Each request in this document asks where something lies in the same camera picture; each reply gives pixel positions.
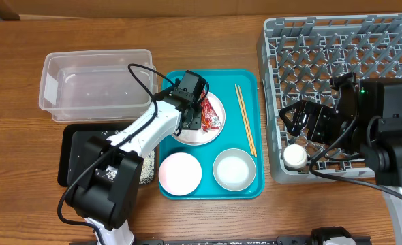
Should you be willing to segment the white paper cup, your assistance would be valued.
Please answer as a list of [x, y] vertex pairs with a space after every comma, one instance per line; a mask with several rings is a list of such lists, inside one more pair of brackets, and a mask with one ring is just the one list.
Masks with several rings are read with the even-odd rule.
[[307, 151], [298, 144], [291, 144], [283, 151], [283, 162], [288, 170], [299, 170], [307, 165]]

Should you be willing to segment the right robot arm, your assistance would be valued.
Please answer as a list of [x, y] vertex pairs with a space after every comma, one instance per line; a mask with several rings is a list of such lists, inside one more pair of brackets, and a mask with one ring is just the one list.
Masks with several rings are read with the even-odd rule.
[[[402, 79], [358, 79], [350, 72], [331, 78], [330, 85], [339, 94], [335, 106], [300, 100], [281, 109], [279, 116], [290, 135], [298, 136], [307, 128], [308, 140], [326, 145], [311, 158], [310, 173], [383, 193], [395, 242], [402, 244]], [[362, 157], [375, 182], [315, 170], [318, 160], [334, 148], [352, 158]]]

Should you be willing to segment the grey-white bowl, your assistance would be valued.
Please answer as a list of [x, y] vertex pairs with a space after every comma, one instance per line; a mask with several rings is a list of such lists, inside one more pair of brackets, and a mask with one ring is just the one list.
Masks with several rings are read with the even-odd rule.
[[257, 168], [244, 150], [230, 148], [221, 152], [213, 163], [213, 176], [223, 189], [233, 192], [247, 189], [256, 179]]

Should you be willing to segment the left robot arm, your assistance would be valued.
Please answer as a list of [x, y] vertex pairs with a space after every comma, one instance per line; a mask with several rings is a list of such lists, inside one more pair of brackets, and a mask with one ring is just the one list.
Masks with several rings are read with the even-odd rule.
[[[57, 215], [66, 224], [92, 228], [98, 244], [132, 244], [128, 218], [136, 202], [144, 159], [169, 135], [201, 127], [208, 82], [186, 71], [182, 79], [151, 95], [149, 109], [128, 128], [106, 140], [91, 137], [62, 195]], [[63, 217], [67, 204], [83, 218]]]

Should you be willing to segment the red snack wrapper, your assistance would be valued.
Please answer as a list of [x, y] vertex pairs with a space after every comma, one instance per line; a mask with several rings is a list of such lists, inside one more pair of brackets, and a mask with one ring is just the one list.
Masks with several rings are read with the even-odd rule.
[[201, 103], [202, 108], [202, 119], [201, 126], [204, 132], [217, 130], [220, 128], [221, 123], [219, 117], [213, 108], [211, 102], [209, 101], [210, 93], [207, 94], [206, 98]]

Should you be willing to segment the large white plate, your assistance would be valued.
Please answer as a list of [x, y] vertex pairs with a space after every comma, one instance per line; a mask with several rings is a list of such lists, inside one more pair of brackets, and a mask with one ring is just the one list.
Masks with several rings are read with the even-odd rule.
[[175, 140], [189, 146], [200, 146], [212, 142], [216, 137], [219, 136], [225, 126], [226, 111], [220, 99], [213, 93], [209, 93], [207, 95], [207, 99], [209, 100], [214, 111], [219, 117], [219, 122], [221, 123], [219, 128], [209, 130], [207, 132], [203, 131], [202, 129], [198, 129], [196, 131], [182, 130], [181, 134], [178, 137], [173, 134], [171, 135]]

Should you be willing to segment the wooden chopstick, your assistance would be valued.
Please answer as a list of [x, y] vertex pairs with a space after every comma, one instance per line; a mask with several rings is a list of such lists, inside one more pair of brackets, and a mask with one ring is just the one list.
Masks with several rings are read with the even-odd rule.
[[243, 109], [242, 109], [242, 105], [241, 105], [241, 99], [240, 99], [239, 94], [238, 94], [237, 84], [235, 84], [234, 86], [235, 86], [236, 96], [238, 98], [238, 103], [239, 103], [239, 107], [240, 107], [240, 110], [241, 110], [241, 116], [242, 116], [242, 119], [243, 119], [245, 131], [246, 131], [246, 135], [247, 135], [247, 128], [246, 128], [245, 118], [243, 116]]
[[246, 123], [246, 128], [247, 128], [247, 135], [248, 135], [248, 138], [249, 138], [249, 144], [250, 144], [251, 153], [252, 153], [252, 155], [254, 157], [257, 157], [258, 155], [257, 155], [257, 152], [256, 152], [256, 147], [255, 147], [255, 144], [254, 144], [251, 127], [250, 127], [250, 124], [249, 124], [249, 117], [247, 115], [247, 110], [246, 110], [245, 101], [244, 101], [244, 98], [243, 98], [243, 93], [242, 93], [241, 87], [239, 85], [237, 85], [237, 89], [238, 89], [239, 97], [241, 99], [241, 105], [242, 105], [242, 109], [243, 109], [243, 116], [245, 118], [245, 123]]

